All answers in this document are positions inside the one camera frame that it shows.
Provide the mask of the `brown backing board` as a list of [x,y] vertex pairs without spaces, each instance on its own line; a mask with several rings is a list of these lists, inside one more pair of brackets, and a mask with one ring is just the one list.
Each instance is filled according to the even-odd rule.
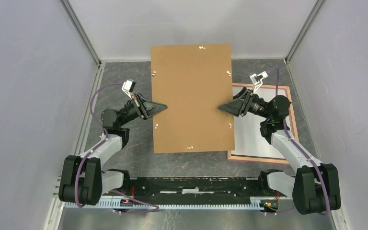
[[234,118],[218,106],[232,100],[230,44],[153,46],[155,153],[234,150]]

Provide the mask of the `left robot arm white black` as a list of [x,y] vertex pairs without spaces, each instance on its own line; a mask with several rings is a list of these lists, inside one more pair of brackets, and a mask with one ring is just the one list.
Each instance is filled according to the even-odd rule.
[[125,124],[137,118],[147,120],[167,108],[135,93],[121,109],[103,110],[100,122],[104,137],[82,154],[69,155],[64,160],[58,191],[60,201],[82,207],[96,205],[102,195],[112,190],[119,195],[128,194],[132,187],[129,172],[120,169],[105,172],[102,167],[127,145],[130,129],[124,128]]

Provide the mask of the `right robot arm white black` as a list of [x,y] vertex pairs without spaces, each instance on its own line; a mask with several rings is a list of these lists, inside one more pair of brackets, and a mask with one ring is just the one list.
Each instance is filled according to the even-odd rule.
[[278,191],[286,195],[302,215],[330,214],[341,208],[338,169],[332,163],[326,164],[314,157],[296,140],[286,123],[290,105],[291,101],[286,96],[276,95],[267,102],[244,87],[218,109],[236,117],[248,113],[263,117],[261,136],[294,170],[295,176],[280,170],[261,172],[261,180],[257,183],[261,194],[269,196]]

